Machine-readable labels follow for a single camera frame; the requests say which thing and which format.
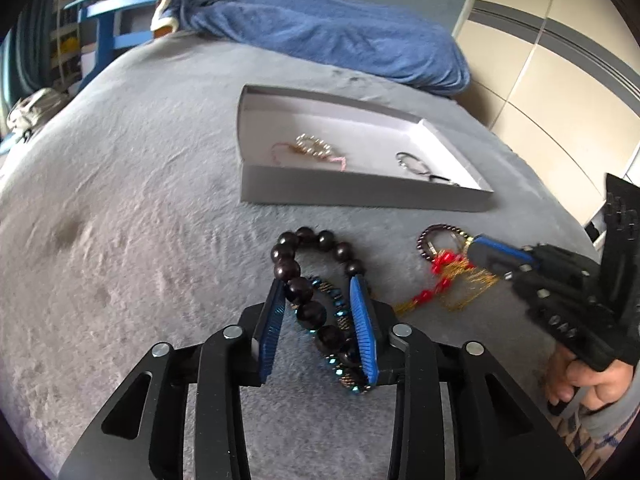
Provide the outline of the right hand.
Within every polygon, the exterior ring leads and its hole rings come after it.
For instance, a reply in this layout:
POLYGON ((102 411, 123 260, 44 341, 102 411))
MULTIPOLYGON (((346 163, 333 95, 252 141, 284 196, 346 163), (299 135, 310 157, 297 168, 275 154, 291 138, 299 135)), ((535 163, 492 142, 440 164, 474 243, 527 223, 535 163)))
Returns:
POLYGON ((556 344, 544 376, 544 394, 556 405, 570 402, 576 388, 585 388, 586 394, 580 404, 589 411, 597 411, 619 401, 633 379, 632 365, 615 360, 604 372, 596 372, 562 344, 556 344))

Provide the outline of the grey sleeve right forearm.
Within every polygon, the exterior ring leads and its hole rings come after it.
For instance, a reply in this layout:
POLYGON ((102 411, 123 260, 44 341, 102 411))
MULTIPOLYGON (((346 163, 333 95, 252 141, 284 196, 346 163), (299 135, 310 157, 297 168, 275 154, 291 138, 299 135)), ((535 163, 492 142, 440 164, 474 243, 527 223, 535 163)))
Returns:
POLYGON ((549 422, 566 447, 592 479, 613 456, 639 414, 639 404, 619 400, 601 411, 580 408, 569 418, 550 416, 549 422))

